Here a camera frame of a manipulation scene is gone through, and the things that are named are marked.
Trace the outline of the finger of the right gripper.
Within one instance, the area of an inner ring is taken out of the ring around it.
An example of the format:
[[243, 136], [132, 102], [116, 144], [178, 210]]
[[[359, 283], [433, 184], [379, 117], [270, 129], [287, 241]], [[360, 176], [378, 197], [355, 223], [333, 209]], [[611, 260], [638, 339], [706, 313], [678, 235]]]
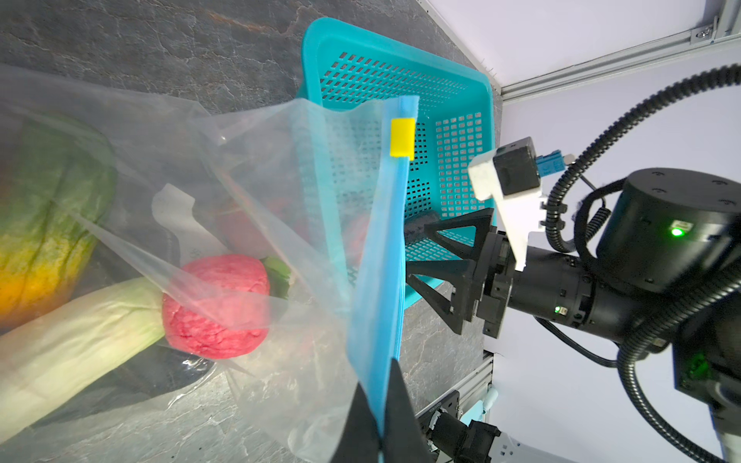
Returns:
[[455, 335], [461, 335], [474, 316], [475, 270], [472, 260], [407, 262], [405, 280]]
[[417, 214], [404, 223], [407, 260], [474, 260], [492, 227], [494, 209], [484, 208], [442, 219], [435, 211]]

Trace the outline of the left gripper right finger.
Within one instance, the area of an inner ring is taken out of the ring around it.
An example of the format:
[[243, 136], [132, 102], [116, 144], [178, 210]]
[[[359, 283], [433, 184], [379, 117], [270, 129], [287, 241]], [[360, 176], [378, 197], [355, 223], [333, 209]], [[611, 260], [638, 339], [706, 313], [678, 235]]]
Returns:
[[397, 359], [391, 362], [381, 449], [386, 463], [432, 462]]

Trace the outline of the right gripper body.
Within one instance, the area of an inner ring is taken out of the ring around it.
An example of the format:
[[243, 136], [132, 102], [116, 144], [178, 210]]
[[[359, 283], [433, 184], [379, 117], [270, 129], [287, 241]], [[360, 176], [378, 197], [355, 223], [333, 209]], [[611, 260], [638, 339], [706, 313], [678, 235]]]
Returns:
[[645, 317], [643, 302], [598, 280], [579, 258], [530, 247], [530, 263], [515, 270], [509, 241], [495, 228], [476, 232], [473, 257], [484, 276], [476, 316], [490, 338], [499, 336], [507, 308], [617, 345]]

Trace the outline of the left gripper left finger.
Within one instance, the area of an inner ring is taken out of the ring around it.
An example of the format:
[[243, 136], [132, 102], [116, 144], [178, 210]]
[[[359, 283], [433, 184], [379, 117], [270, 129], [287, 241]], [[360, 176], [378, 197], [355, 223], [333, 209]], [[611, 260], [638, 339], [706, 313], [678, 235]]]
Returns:
[[361, 384], [354, 392], [347, 421], [331, 463], [378, 463], [381, 452], [376, 419]]

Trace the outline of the teal plastic basket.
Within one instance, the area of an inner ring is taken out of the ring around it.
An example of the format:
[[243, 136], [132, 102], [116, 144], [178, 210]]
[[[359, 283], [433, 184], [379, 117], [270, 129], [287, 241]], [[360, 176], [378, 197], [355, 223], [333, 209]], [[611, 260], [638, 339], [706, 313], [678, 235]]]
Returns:
[[[486, 78], [337, 19], [318, 19], [302, 41], [299, 96], [347, 113], [363, 103], [418, 98], [413, 160], [404, 206], [409, 260], [447, 260], [424, 236], [426, 224], [482, 209], [467, 167], [495, 145], [493, 98]], [[312, 236], [332, 264], [355, 280], [380, 162], [378, 119], [313, 121], [310, 152], [299, 163]]]

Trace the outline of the pink red round fruit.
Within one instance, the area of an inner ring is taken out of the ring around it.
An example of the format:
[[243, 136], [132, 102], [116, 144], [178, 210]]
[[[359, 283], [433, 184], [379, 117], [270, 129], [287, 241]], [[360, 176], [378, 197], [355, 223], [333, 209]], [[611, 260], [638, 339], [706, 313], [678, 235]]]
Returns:
[[267, 338], [270, 284], [260, 260], [243, 255], [206, 257], [181, 270], [197, 280], [186, 305], [166, 294], [165, 338], [176, 349], [224, 360], [255, 351]]

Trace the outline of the clear zip top bag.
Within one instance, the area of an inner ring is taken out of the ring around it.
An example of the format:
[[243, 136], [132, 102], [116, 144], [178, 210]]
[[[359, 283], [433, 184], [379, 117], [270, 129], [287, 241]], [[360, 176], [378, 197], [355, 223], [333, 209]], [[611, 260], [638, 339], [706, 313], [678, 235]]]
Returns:
[[1, 69], [5, 462], [407, 462], [418, 96], [198, 102]]

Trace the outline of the white radish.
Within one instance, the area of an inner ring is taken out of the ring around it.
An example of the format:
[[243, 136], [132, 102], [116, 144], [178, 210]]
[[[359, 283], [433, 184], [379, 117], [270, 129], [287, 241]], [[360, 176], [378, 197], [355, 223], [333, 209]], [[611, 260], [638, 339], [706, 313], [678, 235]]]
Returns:
[[144, 278], [78, 297], [1, 337], [8, 441], [164, 336], [161, 290]]

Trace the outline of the orange green corn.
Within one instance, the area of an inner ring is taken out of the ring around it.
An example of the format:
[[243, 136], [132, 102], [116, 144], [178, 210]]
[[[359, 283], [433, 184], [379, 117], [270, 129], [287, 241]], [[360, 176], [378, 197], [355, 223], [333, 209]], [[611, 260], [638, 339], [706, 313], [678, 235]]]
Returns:
[[11, 331], [69, 301], [98, 244], [117, 187], [116, 154], [96, 129], [32, 112], [1, 171], [1, 328]]

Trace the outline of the green vegetable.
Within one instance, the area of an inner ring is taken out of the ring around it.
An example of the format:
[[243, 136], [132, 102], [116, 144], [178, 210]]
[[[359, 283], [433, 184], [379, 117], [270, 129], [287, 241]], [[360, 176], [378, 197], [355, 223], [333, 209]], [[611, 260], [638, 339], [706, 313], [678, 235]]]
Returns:
[[266, 257], [262, 260], [266, 269], [268, 282], [270, 284], [270, 295], [272, 297], [287, 299], [289, 288], [293, 282], [291, 268], [283, 260], [277, 257]]

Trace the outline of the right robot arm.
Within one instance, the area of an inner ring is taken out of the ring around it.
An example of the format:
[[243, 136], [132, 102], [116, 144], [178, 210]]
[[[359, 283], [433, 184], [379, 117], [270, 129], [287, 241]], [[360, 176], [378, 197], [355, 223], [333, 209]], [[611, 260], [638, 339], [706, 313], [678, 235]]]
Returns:
[[631, 403], [666, 441], [698, 462], [715, 455], [650, 404], [638, 362], [673, 352], [677, 390], [705, 404], [722, 444], [740, 458], [740, 186], [700, 172], [644, 169], [594, 189], [574, 218], [573, 252], [528, 247], [481, 210], [427, 223], [449, 260], [409, 262], [405, 280], [455, 333], [480, 318], [497, 337], [507, 309], [532, 316], [563, 343], [572, 328], [617, 346], [607, 359]]

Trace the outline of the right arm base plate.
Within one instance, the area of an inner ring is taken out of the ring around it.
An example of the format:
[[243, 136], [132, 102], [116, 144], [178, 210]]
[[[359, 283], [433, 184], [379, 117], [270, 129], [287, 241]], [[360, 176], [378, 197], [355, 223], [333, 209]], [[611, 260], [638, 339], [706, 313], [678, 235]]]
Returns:
[[459, 399], [459, 391], [453, 390], [418, 414], [422, 436], [452, 462], [490, 463], [490, 451], [502, 432], [486, 422], [461, 422]]

